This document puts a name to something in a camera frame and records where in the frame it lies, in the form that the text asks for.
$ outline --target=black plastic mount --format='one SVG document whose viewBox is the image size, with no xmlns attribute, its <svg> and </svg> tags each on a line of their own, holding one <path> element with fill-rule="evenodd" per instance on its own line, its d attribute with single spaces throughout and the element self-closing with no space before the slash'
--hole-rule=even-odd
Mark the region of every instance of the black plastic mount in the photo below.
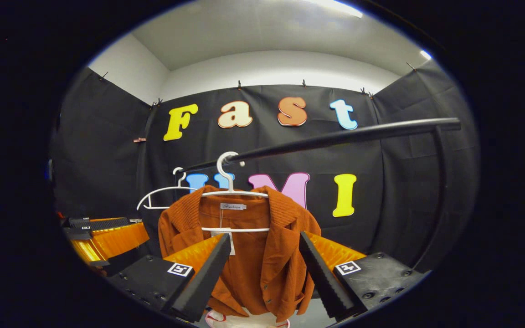
<svg viewBox="0 0 525 328">
<path fill-rule="evenodd" d="M 194 274 L 191 266 L 147 255 L 108 280 L 139 303 L 163 312 L 169 310 Z"/>
<path fill-rule="evenodd" d="M 385 253 L 338 264 L 332 274 L 304 232 L 299 249 L 327 315 L 338 322 L 402 295 L 423 279 L 423 274 Z"/>
<path fill-rule="evenodd" d="M 348 293 L 334 277 L 304 232 L 300 233 L 299 251 L 307 264 L 323 307 L 325 307 L 330 318 L 336 317 L 337 320 L 342 316 L 346 317 L 367 311 L 358 297 L 353 293 Z"/>
<path fill-rule="evenodd" d="M 197 274 L 192 266 L 147 255 L 108 280 L 146 307 L 195 322 L 202 317 L 230 251 L 225 234 Z"/>
<path fill-rule="evenodd" d="M 338 264 L 334 268 L 334 274 L 344 288 L 357 295 L 368 310 L 402 295 L 402 291 L 423 278 L 423 274 L 385 253 L 375 253 L 356 261 Z"/>
<path fill-rule="evenodd" d="M 230 251 L 230 237 L 224 234 L 194 280 L 173 304 L 174 315 L 188 322 L 200 321 Z"/>
<path fill-rule="evenodd" d="M 118 228 L 133 224 L 127 218 L 115 218 L 113 220 L 102 220 L 91 222 L 90 218 L 68 218 L 64 225 L 64 233 L 71 241 L 86 241 L 92 239 L 91 232 L 97 230 Z"/>
</svg>

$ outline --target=letter m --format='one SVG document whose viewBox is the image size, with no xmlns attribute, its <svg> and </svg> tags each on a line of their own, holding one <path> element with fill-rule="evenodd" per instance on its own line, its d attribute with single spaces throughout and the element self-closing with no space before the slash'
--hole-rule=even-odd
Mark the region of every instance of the letter m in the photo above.
<svg viewBox="0 0 525 328">
<path fill-rule="evenodd" d="M 309 179 L 309 174 L 306 174 L 304 172 L 291 174 L 289 175 L 289 177 L 287 177 L 287 181 L 285 182 L 281 193 L 293 199 L 297 204 L 301 205 L 303 208 L 307 208 L 306 189 L 307 181 L 309 181 Z M 271 179 L 271 177 L 268 176 L 268 174 L 252 175 L 248 178 L 248 182 L 252 185 L 252 188 L 255 189 L 263 187 L 264 185 L 268 185 L 272 189 L 278 190 L 275 186 L 275 183 L 273 183 L 273 179 Z"/>
</svg>

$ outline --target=white cloth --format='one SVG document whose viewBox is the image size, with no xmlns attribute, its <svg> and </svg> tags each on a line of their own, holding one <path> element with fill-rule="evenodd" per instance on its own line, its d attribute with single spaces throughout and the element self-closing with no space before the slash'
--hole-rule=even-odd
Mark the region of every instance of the white cloth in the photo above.
<svg viewBox="0 0 525 328">
<path fill-rule="evenodd" d="M 290 322 L 287 319 L 283 322 L 276 322 L 277 317 L 268 312 L 262 315 L 251 314 L 243 308 L 248 317 L 225 316 L 214 310 L 206 314 L 206 323 L 211 328 L 290 328 Z"/>
</svg>

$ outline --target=black curtain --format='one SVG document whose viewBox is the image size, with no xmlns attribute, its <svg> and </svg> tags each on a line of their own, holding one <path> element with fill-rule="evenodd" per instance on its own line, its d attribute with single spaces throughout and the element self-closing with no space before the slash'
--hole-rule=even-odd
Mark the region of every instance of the black curtain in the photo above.
<svg viewBox="0 0 525 328">
<path fill-rule="evenodd" d="M 150 105 L 85 68 L 67 91 L 51 141 L 57 210 L 135 214 L 138 144 Z"/>
<path fill-rule="evenodd" d="M 285 127 L 279 124 L 278 104 L 284 97 L 301 97 L 306 102 L 307 121 L 301 126 Z M 202 92 L 163 102 L 152 113 L 147 130 L 147 143 L 142 145 L 139 162 L 139 199 L 148 192 L 176 185 L 171 174 L 176 167 L 188 167 L 208 160 L 216 160 L 223 152 L 238 153 L 268 147 L 325 133 L 342 131 L 331 102 L 344 99 L 354 111 L 350 118 L 360 127 L 375 125 L 376 114 L 369 96 L 359 92 L 327 87 L 297 85 L 264 85 L 221 89 Z M 243 101 L 250 106 L 252 123 L 246 127 L 221 128 L 217 119 L 221 107 L 228 102 Z M 198 112 L 191 115 L 190 123 L 182 129 L 180 139 L 163 141 L 169 124 L 169 111 L 196 104 Z M 306 187 L 307 208 L 315 216 L 322 235 L 348 247 L 367 251 L 375 234 L 382 199 L 382 162 L 380 141 L 352 143 L 312 151 L 294 152 L 270 158 L 251 160 L 241 168 L 229 166 L 227 172 L 235 175 L 235 188 L 252 189 L 248 177 L 268 174 L 281 191 L 290 174 L 304 172 L 310 175 Z M 206 174 L 207 185 L 218 186 L 213 180 L 216 168 L 195 174 Z M 352 205 L 354 214 L 333 217 L 337 205 L 338 186 L 334 177 L 354 174 Z M 167 206 L 187 191 L 163 191 L 152 196 L 154 206 Z M 150 237 L 152 251 L 158 252 L 157 222 L 161 210 L 140 208 Z"/>
<path fill-rule="evenodd" d="M 419 263 L 434 268 L 467 224 L 479 187 L 477 127 L 459 87 L 429 60 L 373 96 L 379 124 L 423 118 L 459 118 L 445 132 L 448 150 L 446 211 L 431 251 Z M 413 265 L 433 226 L 439 193 L 439 154 L 430 133 L 382 139 L 385 192 L 373 251 Z"/>
</svg>

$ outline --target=white ceiling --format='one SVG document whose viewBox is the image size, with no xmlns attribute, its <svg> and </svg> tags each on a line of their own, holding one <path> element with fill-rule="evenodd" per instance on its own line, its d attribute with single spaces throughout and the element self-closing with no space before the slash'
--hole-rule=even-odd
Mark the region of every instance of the white ceiling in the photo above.
<svg viewBox="0 0 525 328">
<path fill-rule="evenodd" d="M 363 12 L 361 18 L 304 0 L 196 0 L 133 31 L 169 70 L 250 51 L 322 52 L 404 75 L 421 48 Z"/>
</svg>

